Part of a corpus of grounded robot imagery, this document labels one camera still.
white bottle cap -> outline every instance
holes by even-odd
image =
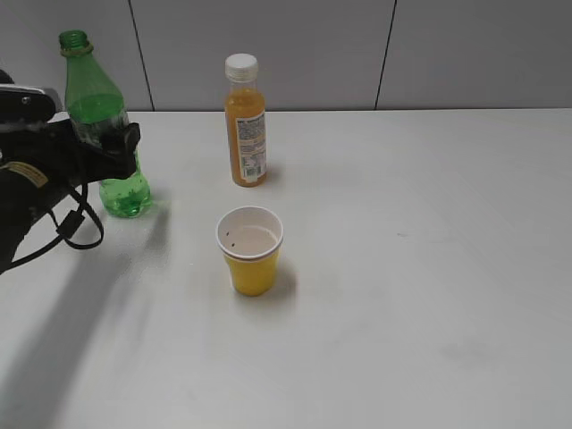
[[[258,61],[250,54],[234,54],[224,63],[224,71],[229,80],[237,83],[250,82],[257,78]]]

bottle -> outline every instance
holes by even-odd
[[[265,98],[257,89],[258,61],[248,54],[231,55],[225,72],[231,81],[224,111],[232,179],[240,186],[257,186],[266,179]]]
[[[93,45],[85,32],[73,29],[60,34],[61,54],[67,60],[65,107],[78,138],[101,147],[99,139],[112,129],[129,123],[123,95],[105,74],[92,55]],[[135,217],[151,205],[151,191],[141,173],[129,179],[107,179],[100,182],[99,196],[111,215]]]

yellow paper cup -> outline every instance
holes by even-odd
[[[234,289],[255,297],[272,288],[284,237],[280,218],[262,207],[227,213],[216,225],[216,242],[231,269]]]

orange juice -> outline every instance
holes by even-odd
[[[224,111],[229,137],[232,179],[253,187],[266,179],[265,98],[257,90],[257,59],[235,54],[226,60],[231,92]]]

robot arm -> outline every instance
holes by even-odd
[[[0,79],[7,81],[6,76],[0,71]],[[63,198],[72,194],[80,207],[59,225],[49,248],[62,240],[70,244],[83,220],[81,212],[93,213],[87,203],[89,182],[126,179],[136,170],[138,124],[130,123],[104,136],[102,147],[92,147],[78,141],[69,120],[48,123],[58,111],[54,91],[0,84],[0,273],[21,264],[13,262],[18,245]],[[74,190],[79,185],[81,196]]]

